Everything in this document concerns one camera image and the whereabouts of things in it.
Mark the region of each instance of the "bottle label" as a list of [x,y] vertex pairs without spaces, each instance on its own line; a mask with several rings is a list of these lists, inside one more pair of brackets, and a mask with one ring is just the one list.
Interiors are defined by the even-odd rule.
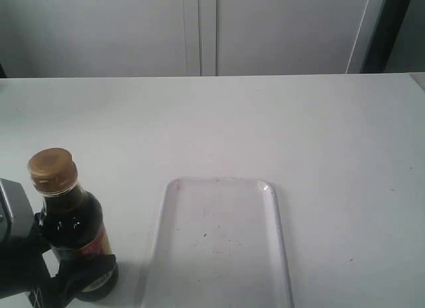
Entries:
[[[59,260],[73,260],[80,257],[91,257],[95,255],[110,255],[112,254],[111,246],[109,244],[108,235],[106,234],[105,226],[102,224],[98,235],[87,245],[77,250],[62,250],[52,247],[52,250]],[[89,286],[84,288],[82,292],[89,292],[96,290],[103,286],[112,276],[112,271],[109,271]]]

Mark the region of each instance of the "cabinet door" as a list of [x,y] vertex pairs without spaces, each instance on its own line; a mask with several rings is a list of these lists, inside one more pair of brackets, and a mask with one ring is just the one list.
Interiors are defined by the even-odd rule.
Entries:
[[218,75],[346,73],[369,2],[216,1]]
[[197,0],[0,0],[0,16],[11,77],[199,75]]

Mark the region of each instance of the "plastic tray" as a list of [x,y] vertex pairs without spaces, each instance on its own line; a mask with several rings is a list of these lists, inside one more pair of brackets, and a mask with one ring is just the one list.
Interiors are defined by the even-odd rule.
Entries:
[[142,307],[291,307],[278,203],[252,179],[167,187]]

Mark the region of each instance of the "bottle cap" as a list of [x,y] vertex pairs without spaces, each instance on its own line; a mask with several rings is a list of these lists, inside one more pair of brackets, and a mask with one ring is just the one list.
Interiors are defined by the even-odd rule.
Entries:
[[77,181],[77,168],[69,151],[46,149],[31,157],[28,170],[34,187],[40,193],[59,193]]

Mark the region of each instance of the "bottle neck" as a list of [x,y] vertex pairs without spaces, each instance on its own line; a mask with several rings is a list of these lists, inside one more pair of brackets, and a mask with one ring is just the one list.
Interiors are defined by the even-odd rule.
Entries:
[[43,194],[44,211],[62,214],[79,206],[86,198],[86,191],[79,184],[54,194]]

